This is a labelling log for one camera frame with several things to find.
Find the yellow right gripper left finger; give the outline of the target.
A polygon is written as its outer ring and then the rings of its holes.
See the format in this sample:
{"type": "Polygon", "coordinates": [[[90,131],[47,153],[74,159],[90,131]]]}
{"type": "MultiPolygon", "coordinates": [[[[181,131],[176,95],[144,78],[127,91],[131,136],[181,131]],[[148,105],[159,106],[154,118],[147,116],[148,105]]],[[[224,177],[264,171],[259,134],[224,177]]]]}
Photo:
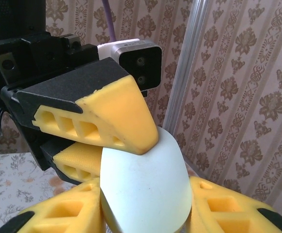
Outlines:
{"type": "Polygon", "coordinates": [[[0,227],[1,233],[105,233],[100,179],[22,210],[0,227]]]}

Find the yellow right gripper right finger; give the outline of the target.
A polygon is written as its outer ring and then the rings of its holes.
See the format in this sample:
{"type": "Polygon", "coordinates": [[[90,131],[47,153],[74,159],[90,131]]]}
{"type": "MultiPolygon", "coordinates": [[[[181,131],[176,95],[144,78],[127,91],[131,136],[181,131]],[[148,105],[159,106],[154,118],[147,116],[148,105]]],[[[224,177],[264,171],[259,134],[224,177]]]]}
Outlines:
{"type": "Polygon", "coordinates": [[[188,233],[282,233],[282,216],[269,205],[200,177],[190,177],[188,233]]]}

